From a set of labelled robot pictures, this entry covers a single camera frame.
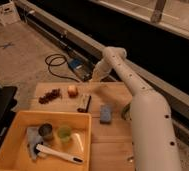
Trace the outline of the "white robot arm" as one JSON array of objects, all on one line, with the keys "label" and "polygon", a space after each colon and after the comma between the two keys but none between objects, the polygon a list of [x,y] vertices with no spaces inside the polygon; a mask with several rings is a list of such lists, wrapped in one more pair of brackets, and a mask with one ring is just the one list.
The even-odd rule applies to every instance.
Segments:
[{"label": "white robot arm", "polygon": [[182,171],[166,98],[142,79],[126,62],[127,52],[108,46],[96,64],[92,82],[99,82],[115,70],[130,93],[131,131],[136,171]]}]

